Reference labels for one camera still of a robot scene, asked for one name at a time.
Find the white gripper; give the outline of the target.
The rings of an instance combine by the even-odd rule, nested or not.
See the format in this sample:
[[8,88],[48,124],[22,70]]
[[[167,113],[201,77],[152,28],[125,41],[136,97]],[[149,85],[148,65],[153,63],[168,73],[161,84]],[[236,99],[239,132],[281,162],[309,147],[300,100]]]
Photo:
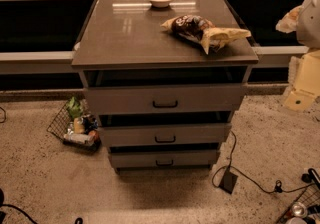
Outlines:
[[296,31],[297,40],[309,48],[320,48],[320,0],[304,0],[276,24],[282,33]]

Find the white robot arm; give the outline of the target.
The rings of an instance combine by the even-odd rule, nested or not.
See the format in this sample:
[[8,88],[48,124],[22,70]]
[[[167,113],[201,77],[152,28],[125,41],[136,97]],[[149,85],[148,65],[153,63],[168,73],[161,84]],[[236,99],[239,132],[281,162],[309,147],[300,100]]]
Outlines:
[[289,87],[283,106],[293,111],[308,109],[320,97],[320,0],[304,0],[276,24],[276,30],[296,33],[306,48],[289,63]]

